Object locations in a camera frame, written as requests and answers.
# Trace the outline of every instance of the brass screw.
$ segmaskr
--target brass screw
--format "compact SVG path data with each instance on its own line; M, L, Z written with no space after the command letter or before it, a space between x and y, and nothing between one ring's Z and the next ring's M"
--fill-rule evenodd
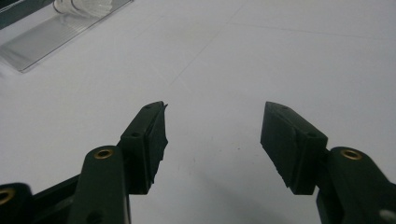
M94 157L98 160L104 160L111 157L114 154L113 149L102 149L95 153Z
M343 149L341 150L341 154L353 161L359 161L363 158L359 152L351 149Z
M0 205L7 203L15 196L15 189L0 189Z

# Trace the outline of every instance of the screw hole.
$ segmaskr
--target screw hole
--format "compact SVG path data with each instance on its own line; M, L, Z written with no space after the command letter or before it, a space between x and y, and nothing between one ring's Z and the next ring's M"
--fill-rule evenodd
M354 160L354 161L358 161L361 160L362 156L359 152L354 151L354 150L350 150L350 149L344 149L341 151L341 154L350 159L350 160Z
M140 133L132 133L132 137L140 137Z
M95 153L94 157L98 160L106 159L112 156L114 151L112 149L102 149Z
M87 223L88 224L100 224L103 222L103 212L96 210L90 212L90 214L87 216Z
M317 137L317 135L315 133L308 133L308 136L310 137Z
M0 189L0 205L9 202L15 195L15 189Z

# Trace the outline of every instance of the white surface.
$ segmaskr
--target white surface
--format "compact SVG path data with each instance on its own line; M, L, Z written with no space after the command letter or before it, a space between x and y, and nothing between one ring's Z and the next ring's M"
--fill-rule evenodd
M319 223L260 145L288 105L396 182L396 1L137 0L26 74L0 64L0 184L37 193L163 100L169 145L133 223Z

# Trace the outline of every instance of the white table surface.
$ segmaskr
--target white table surface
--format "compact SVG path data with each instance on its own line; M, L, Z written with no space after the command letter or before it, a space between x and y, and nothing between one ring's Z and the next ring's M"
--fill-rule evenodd
M0 184L33 193L164 101L169 140L140 223L320 223L260 144L266 101L396 182L395 0L136 0L21 74L0 64Z

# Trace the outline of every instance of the black plastic part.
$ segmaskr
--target black plastic part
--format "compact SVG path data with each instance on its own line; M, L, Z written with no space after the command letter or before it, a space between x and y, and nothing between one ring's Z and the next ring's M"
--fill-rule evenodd
M64 224L73 203L79 175L33 196L35 224Z
M32 192L21 183L0 186L0 224L32 223Z
M7 1L7 6L17 1ZM29 16L39 9L48 6L53 0L25 0L3 12L0 12L0 30L10 24Z
M331 150L327 164L345 211L342 223L396 221L396 190L370 157L353 148L336 147ZM392 214L391 222L387 221L387 213Z
M130 194L147 194L157 174L163 151L166 105L157 102L144 106L122 134L118 147L125 158Z
M99 147L88 153L67 223L130 223L123 171L118 147Z
M317 197L317 207L322 224L340 224L344 218L344 210L337 195L324 194L319 191Z
M265 104L261 143L294 194L314 192L317 162L326 155L327 140L326 135L287 106Z

